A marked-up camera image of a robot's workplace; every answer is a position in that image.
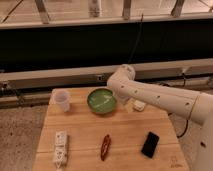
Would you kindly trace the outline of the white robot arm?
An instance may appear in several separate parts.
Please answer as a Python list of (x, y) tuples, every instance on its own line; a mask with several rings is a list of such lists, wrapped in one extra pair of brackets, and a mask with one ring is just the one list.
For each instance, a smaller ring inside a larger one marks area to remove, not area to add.
[(135, 81), (131, 65), (121, 65), (107, 87), (118, 98), (134, 98), (177, 114), (202, 126), (192, 171), (213, 171), (213, 94)]

